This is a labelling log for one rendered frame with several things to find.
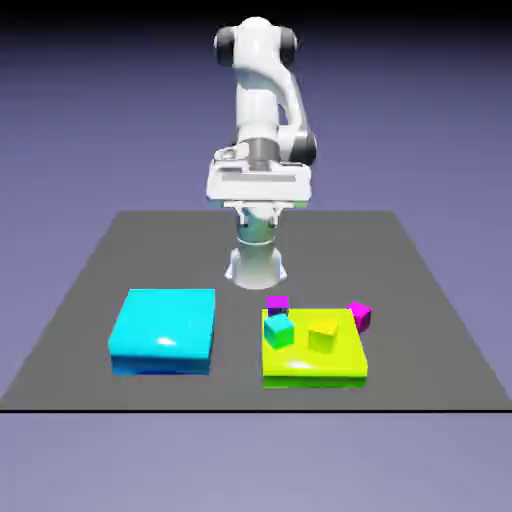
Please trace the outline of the small magenta cube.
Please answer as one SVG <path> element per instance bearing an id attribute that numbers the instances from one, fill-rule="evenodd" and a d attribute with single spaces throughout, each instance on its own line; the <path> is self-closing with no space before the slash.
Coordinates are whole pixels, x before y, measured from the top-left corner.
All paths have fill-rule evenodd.
<path id="1" fill-rule="evenodd" d="M 352 313 L 357 331 L 366 331 L 371 324 L 372 307 L 360 302 L 351 302 L 346 308 Z"/>

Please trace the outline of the small yellow cube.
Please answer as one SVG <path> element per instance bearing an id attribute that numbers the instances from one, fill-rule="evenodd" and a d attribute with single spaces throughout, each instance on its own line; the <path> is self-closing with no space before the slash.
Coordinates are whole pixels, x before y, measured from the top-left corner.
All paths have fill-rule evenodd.
<path id="1" fill-rule="evenodd" d="M 324 354 L 331 353 L 337 340 L 339 323 L 335 319 L 314 320 L 308 325 L 308 348 Z"/>

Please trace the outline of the large cyan box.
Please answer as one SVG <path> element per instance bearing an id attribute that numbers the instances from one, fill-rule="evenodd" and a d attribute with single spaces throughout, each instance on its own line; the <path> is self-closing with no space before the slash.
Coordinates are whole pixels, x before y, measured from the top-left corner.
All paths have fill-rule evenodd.
<path id="1" fill-rule="evenodd" d="M 214 339 L 213 289 L 131 289 L 108 339 L 117 375 L 206 375 Z"/>

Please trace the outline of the large yellow-green box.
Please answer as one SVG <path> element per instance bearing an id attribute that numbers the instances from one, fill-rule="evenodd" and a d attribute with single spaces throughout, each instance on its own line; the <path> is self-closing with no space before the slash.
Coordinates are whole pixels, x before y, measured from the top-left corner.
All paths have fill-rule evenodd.
<path id="1" fill-rule="evenodd" d="M 368 375 L 368 362 L 352 313 L 348 309 L 292 308 L 288 318 L 295 325 L 292 345 L 273 349 L 264 339 L 261 312 L 261 363 L 263 386 L 270 389 L 361 388 Z M 314 320 L 335 319 L 337 340 L 331 353 L 308 348 L 308 325 Z"/>

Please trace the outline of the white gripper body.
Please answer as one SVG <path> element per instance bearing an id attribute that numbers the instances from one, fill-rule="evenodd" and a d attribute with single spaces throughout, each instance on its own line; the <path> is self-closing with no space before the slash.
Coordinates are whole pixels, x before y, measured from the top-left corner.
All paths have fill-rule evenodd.
<path id="1" fill-rule="evenodd" d="M 213 161 L 206 184 L 209 200 L 305 204 L 312 196 L 311 168 L 270 162 L 269 170 L 250 170 L 247 160 Z"/>

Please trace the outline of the small teal cube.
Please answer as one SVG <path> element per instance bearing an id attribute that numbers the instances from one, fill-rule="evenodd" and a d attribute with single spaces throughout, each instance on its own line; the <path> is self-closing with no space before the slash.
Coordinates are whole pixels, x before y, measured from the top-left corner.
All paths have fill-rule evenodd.
<path id="1" fill-rule="evenodd" d="M 284 313 L 264 320 L 264 339 L 273 349 L 281 349 L 294 343 L 295 325 Z"/>

